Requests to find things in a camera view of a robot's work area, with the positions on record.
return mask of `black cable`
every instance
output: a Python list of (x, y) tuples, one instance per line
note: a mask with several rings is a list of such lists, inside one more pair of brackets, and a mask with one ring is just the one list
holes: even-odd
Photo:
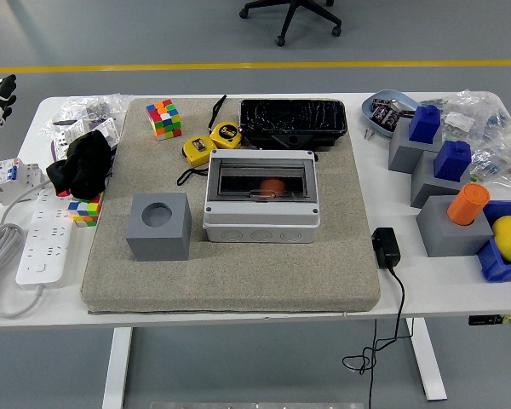
[(214, 105), (212, 108), (212, 119), (210, 120), (208, 124), (208, 133), (212, 133), (212, 125), (214, 125), (215, 118), (218, 116), (218, 112), (221, 109), (221, 106), (223, 105), (223, 101), (227, 98), (227, 95), (222, 96), (218, 102)]
[[(342, 364), (352, 370), (359, 373), (359, 375), (363, 375), (365, 371), (370, 371), (370, 384), (369, 384), (369, 409), (371, 409), (371, 398), (373, 393), (373, 381), (374, 381), (374, 373), (373, 369), (376, 366), (376, 353), (379, 351), (382, 351), (385, 349), (388, 345), (391, 345), (392, 343), (395, 343), (398, 339), (404, 339), (404, 338), (411, 338), (414, 334), (414, 318), (411, 322), (411, 332), (407, 336), (398, 337), (398, 331), (399, 331), (399, 320), (401, 319), (401, 312), (403, 311), (403, 306), (405, 304), (405, 287), (403, 286), (403, 283), (399, 279), (399, 277), (396, 275), (396, 273), (393, 271), (393, 265), (391, 262), (386, 263), (386, 267), (388, 268), (388, 271), (392, 275), (392, 277), (395, 278), (395, 280), (399, 283), (399, 287), (401, 288), (401, 302), (399, 303), (399, 310), (398, 314), (395, 320), (395, 329), (393, 331), (393, 337), (391, 338), (379, 338), (376, 339), (377, 334), (377, 324), (375, 320), (375, 330), (373, 332), (373, 342), (370, 347), (364, 347), (362, 350), (362, 354), (360, 355), (348, 355), (342, 358)], [(386, 342), (381, 347), (378, 347), (378, 343), (380, 342)], [(355, 368), (353, 366), (350, 366), (345, 361), (352, 359), (352, 358), (361, 358), (363, 360), (363, 364), (359, 368)]]
[(191, 176), (193, 173), (195, 175), (207, 176), (208, 168), (206, 168), (206, 169), (189, 168), (188, 170), (186, 170), (184, 173), (181, 174), (181, 176), (176, 181), (176, 185), (178, 185), (178, 186), (183, 185), (187, 181), (187, 179), (189, 179), (189, 176)]

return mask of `blue container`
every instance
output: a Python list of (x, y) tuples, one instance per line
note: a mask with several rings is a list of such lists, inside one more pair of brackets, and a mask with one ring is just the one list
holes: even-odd
[(420, 106), (420, 104), (413, 100), (412, 98), (409, 98), (407, 95), (394, 89), (384, 89), (382, 91), (378, 91), (376, 94), (367, 98), (361, 104), (361, 112), (364, 114), (365, 122), (370, 128), (376, 130), (377, 132), (386, 136), (387, 138), (391, 138), (393, 132), (384, 129), (381, 125), (371, 121), (370, 119), (373, 114), (373, 112), (371, 111), (371, 104), (373, 103), (373, 100), (375, 98), (379, 100), (396, 100), (397, 102), (408, 107), (412, 111), (415, 111), (416, 108)]
[[(502, 216), (511, 216), (511, 200), (491, 200), (483, 209), (488, 222), (494, 222)], [(482, 273), (491, 283), (511, 281), (511, 264), (507, 264), (497, 249), (496, 241), (490, 239), (477, 252)]]

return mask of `chair base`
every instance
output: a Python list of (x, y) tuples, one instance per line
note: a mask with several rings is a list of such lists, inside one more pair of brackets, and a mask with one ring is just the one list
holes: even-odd
[[(326, 0), (325, 4), (328, 6), (332, 6), (334, 3), (334, 0)], [(244, 8), (240, 10), (240, 17), (242, 19), (246, 19), (248, 17), (248, 11), (250, 9), (258, 9), (261, 7), (268, 7), (268, 6), (279, 6), (281, 4), (289, 4), (290, 8), (288, 9), (288, 14), (286, 15), (286, 20), (284, 21), (284, 25), (282, 26), (282, 32), (280, 35), (276, 38), (275, 43), (282, 47), (285, 44), (285, 36), (286, 32), (288, 31), (288, 27), (290, 26), (291, 20), (293, 19), (293, 14), (296, 12), (298, 7), (304, 7), (305, 9), (308, 9), (312, 11), (313, 13), (324, 17), (326, 20), (329, 20), (336, 24), (335, 27), (333, 27), (333, 30), (331, 31), (331, 34), (335, 37), (339, 37), (341, 35), (341, 19), (334, 16), (332, 13), (324, 9), (319, 4), (316, 4), (314, 0), (257, 0), (255, 2), (246, 3), (244, 5)]]

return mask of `plastic bag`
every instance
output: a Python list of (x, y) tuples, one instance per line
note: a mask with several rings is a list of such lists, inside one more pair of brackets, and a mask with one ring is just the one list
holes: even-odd
[(469, 90), (445, 98), (424, 101), (441, 111), (444, 141), (466, 141), (471, 147), (480, 147), (496, 138), (508, 139), (511, 117), (500, 99), (490, 92)]
[(471, 147), (472, 180), (511, 187), (511, 117), (490, 92), (463, 92), (424, 101), (441, 111), (443, 140)]
[(53, 141), (67, 126), (68, 121), (86, 119), (98, 123), (113, 118), (121, 135), (131, 98), (131, 95), (121, 94), (70, 97), (38, 134)]

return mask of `white cable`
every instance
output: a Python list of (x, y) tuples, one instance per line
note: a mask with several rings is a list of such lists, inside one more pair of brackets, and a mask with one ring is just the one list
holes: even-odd
[[(19, 196), (17, 199), (15, 199), (4, 211), (2, 219), (0, 220), (0, 270), (4, 268), (6, 264), (8, 264), (8, 262), (19, 252), (19, 250), (23, 248), (25, 244), (25, 233), (23, 230), (16, 224), (4, 223), (9, 211), (25, 196), (44, 187), (50, 182), (51, 181), (44, 181), (43, 183), (30, 188), (21, 194), (21, 196)], [(35, 297), (27, 307), (14, 313), (4, 313), (0, 311), (0, 318), (15, 318), (26, 313), (36, 305), (36, 302), (42, 296), (42, 292), (43, 285), (36, 285)]]

